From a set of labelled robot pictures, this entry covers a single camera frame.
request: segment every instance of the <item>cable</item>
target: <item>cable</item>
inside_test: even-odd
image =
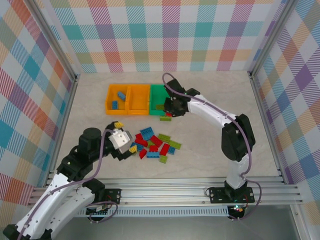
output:
[[[113,130],[110,130],[110,129],[105,129],[103,134],[102,134],[102,137],[101,137],[101,144],[100,144],[100,154],[99,154],[99,161],[98,161],[98,167],[95,171],[95,173],[89,177],[89,178],[86,178],[86,179],[83,179],[83,180],[80,180],[80,181],[74,181],[74,182],[71,182],[71,183],[68,183],[68,184],[65,184],[65,185],[62,185],[62,186],[59,186],[55,189],[53,189],[52,191],[50,191],[47,195],[45,195],[38,203],[37,205],[34,207],[34,210],[30,213],[30,216],[28,217],[28,219],[25,221],[25,224],[23,225],[21,231],[20,231],[20,234],[17,238],[17,240],[21,240],[25,230],[26,230],[26,226],[29,225],[29,223],[31,222],[32,220],[32,217],[36,214],[37,210],[40,208],[40,206],[45,202],[45,200],[52,194],[54,194],[55,192],[61,190],[61,189],[64,189],[64,188],[67,188],[67,187],[70,187],[70,186],[73,186],[73,185],[78,185],[78,184],[83,184],[85,182],[88,182],[92,179],[94,179],[97,175],[98,175],[98,172],[100,171],[100,168],[101,168],[101,164],[102,164],[102,158],[103,158],[103,154],[104,154],[104,144],[105,144],[105,136],[106,136],[106,133],[107,132],[110,132],[110,133],[114,133]]]
[[[210,187],[208,187],[208,188],[205,190],[205,192],[204,192],[204,194],[205,194],[208,198],[210,198],[210,196],[207,194],[207,191],[209,190],[209,188],[210,188]]]
[[[94,221],[94,220],[92,220],[91,216],[93,215],[93,213],[91,213],[91,214],[89,215],[89,219],[90,219],[91,223],[99,224],[99,223],[103,223],[103,222],[105,222],[105,221],[108,221],[108,220],[109,220],[110,218],[112,218],[112,217],[117,213],[117,211],[118,211],[118,204],[116,204],[114,201],[100,201],[100,202],[96,202],[96,203],[89,204],[87,207],[93,206],[93,205],[101,205],[101,204],[111,204],[111,205],[115,205],[115,210],[114,210],[114,212],[113,212],[110,216],[104,217],[104,218],[103,218],[102,220],[100,220],[100,221]]]
[[[75,150],[77,150],[78,148],[78,145],[77,146],[74,146],[73,148],[71,148],[69,154],[73,154]]]
[[[244,195],[244,197],[245,197],[245,201],[246,201],[246,205],[245,205],[245,208],[244,208],[244,209],[247,209],[247,208],[248,208],[249,200],[248,200],[247,195]]]
[[[238,130],[240,131],[243,139],[244,139],[244,142],[245,142],[245,146],[246,146],[246,149],[247,149],[247,152],[248,152],[248,158],[249,158],[249,163],[248,163],[248,168],[246,171],[242,172],[240,174],[240,177],[242,177],[244,180],[246,180],[247,182],[249,183],[254,183],[254,184],[257,184],[258,187],[259,187],[259,190],[260,190],[260,193],[259,193],[259,198],[258,198],[258,201],[256,202],[256,205],[254,206],[253,210],[251,212],[249,212],[246,216],[242,217],[241,219],[246,219],[247,217],[249,217],[258,207],[260,201],[261,201],[261,197],[262,197],[262,188],[260,186],[260,184],[256,181],[252,181],[252,180],[248,180],[246,179],[246,177],[244,177],[244,175],[246,175],[247,173],[249,173],[249,171],[251,170],[251,166],[252,166],[252,156],[251,156],[251,149],[250,149],[250,145],[249,145],[249,142],[248,142],[248,138],[244,132],[244,130],[242,129],[242,127],[232,118],[230,117],[228,114],[226,114],[225,112],[223,112],[222,110],[220,110],[218,107],[216,107],[215,105],[205,101],[205,100],[202,100],[200,98],[197,98],[195,96],[191,96],[191,95],[187,95],[187,94],[184,94],[184,93],[181,93],[181,92],[178,92],[176,90],[173,90],[165,81],[165,76],[168,75],[170,76],[172,79],[175,79],[175,77],[169,73],[169,72],[165,72],[163,75],[162,75],[162,81],[163,81],[163,84],[173,93],[177,94],[177,95],[180,95],[182,97],[186,97],[186,98],[191,98],[191,99],[194,99],[194,100],[197,100],[203,104],[206,104],[208,105],[209,107],[211,107],[212,109],[216,110],[218,113],[222,114],[223,116],[225,116],[227,119],[229,119],[237,128]]]

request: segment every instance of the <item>green lego brick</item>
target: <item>green lego brick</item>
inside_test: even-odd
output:
[[[167,122],[171,122],[172,117],[170,116],[161,116],[160,117],[160,121],[167,121]]]
[[[163,110],[163,109],[165,109],[165,105],[163,104],[155,105],[155,110]]]
[[[165,164],[167,162],[167,159],[168,159],[167,156],[161,156],[159,159],[159,162]]]
[[[167,136],[167,135],[164,135],[164,134],[159,134],[158,135],[158,139],[160,139],[162,142],[165,142],[165,143],[169,143],[169,141],[170,141],[170,136]]]
[[[148,141],[148,146],[147,146],[147,148],[150,148],[150,146],[154,146],[155,144],[151,141],[151,140],[149,140]]]
[[[181,148],[181,143],[178,143],[178,142],[176,142],[176,141],[169,141],[169,145],[171,146],[171,147],[173,147],[173,148],[175,148],[175,149],[178,149],[178,150],[180,150],[180,148]]]

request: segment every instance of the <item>orange bin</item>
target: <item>orange bin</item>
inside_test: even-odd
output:
[[[118,97],[125,94],[125,101]],[[118,109],[112,109],[112,102],[118,102]],[[150,104],[149,84],[110,84],[105,100],[107,115],[148,115]]]

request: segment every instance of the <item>metal rail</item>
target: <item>metal rail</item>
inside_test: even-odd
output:
[[[50,184],[53,173],[49,175]],[[281,176],[248,177],[258,181],[262,187],[261,205],[302,204],[303,199],[296,185],[285,184]],[[228,206],[228,204],[211,204],[205,191],[209,187],[223,187],[224,177],[212,178],[163,178],[163,179],[99,179],[108,188],[122,189],[122,207],[204,207]],[[258,199],[259,188],[252,187],[255,199]],[[45,187],[35,188],[30,198],[32,207],[45,192]],[[66,199],[76,192],[74,188]]]

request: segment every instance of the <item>blue lego brick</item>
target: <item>blue lego brick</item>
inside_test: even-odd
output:
[[[176,149],[173,146],[169,147],[168,154],[174,155],[175,154],[175,150]]]
[[[118,97],[121,98],[121,100],[126,100],[126,95],[124,95],[122,92],[118,91]]]
[[[157,152],[147,152],[146,153],[146,157],[148,158],[148,159],[158,159],[158,158],[160,158],[160,153],[157,151]]]
[[[150,138],[155,135],[154,131],[151,127],[147,127],[145,129],[140,130],[140,133],[142,134],[142,138],[145,141],[150,140]]]
[[[118,110],[118,101],[112,101],[112,109]]]
[[[142,149],[144,149],[144,146],[142,146],[141,144],[135,143],[135,142],[131,143],[130,148],[133,147],[134,145],[136,145],[136,149],[138,152],[141,152]]]

